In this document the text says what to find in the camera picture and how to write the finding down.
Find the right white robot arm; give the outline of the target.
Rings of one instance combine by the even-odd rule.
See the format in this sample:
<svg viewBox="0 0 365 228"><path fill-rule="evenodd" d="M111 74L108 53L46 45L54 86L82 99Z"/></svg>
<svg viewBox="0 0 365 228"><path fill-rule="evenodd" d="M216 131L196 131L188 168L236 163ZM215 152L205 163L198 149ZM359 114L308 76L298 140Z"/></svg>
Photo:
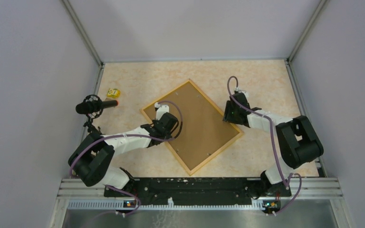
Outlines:
<svg viewBox="0 0 365 228"><path fill-rule="evenodd" d="M243 92L235 92L226 101L223 121L260 129L272 137L272 149L277 160L261 173L259 183L260 191L266 196L277 192L297 168L324 153L323 145L306 116L291 118L258 107L250 108Z"/></svg>

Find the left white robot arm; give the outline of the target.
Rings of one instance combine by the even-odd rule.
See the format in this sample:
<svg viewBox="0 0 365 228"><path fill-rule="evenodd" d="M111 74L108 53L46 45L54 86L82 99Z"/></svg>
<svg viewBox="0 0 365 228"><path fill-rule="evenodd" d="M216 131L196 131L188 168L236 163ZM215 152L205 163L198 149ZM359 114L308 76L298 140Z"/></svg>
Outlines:
<svg viewBox="0 0 365 228"><path fill-rule="evenodd" d="M173 140L172 133L179 123L174 115L166 112L151 124L125 133L102 135L93 128L68 159L70 172L87 187L109 185L121 196L128 196L133 192L133 178L124 169L112 167L111 162L123 153Z"/></svg>

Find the brown backing board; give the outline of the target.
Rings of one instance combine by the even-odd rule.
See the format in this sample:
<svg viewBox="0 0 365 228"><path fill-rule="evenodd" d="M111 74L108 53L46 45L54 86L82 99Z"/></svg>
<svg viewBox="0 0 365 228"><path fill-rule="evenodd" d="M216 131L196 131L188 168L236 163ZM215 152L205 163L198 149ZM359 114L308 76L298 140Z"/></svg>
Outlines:
<svg viewBox="0 0 365 228"><path fill-rule="evenodd" d="M183 124L179 137L166 146L189 175L243 135L239 127L223 121L223 111L192 80L143 107L148 122L155 118L154 104L161 101Z"/></svg>

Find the wooden picture frame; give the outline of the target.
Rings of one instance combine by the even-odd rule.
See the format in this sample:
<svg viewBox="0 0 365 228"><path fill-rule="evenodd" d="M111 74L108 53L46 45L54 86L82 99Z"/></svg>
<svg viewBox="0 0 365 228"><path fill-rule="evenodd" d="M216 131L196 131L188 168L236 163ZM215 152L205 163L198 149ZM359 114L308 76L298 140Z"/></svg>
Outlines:
<svg viewBox="0 0 365 228"><path fill-rule="evenodd" d="M224 112L225 102L229 99L224 82L217 82L216 85L205 85L205 83L192 81ZM141 109L177 87L163 90L151 90L146 94ZM233 148L233 144L210 160L193 175L189 175L166 146L166 143L164 143L160 145L158 149L155 149L145 156L146 162L143 165L143 175L147 177L213 176L213 172L216 169L210 167L210 165L212 165L216 159L221 158L227 149Z"/></svg>

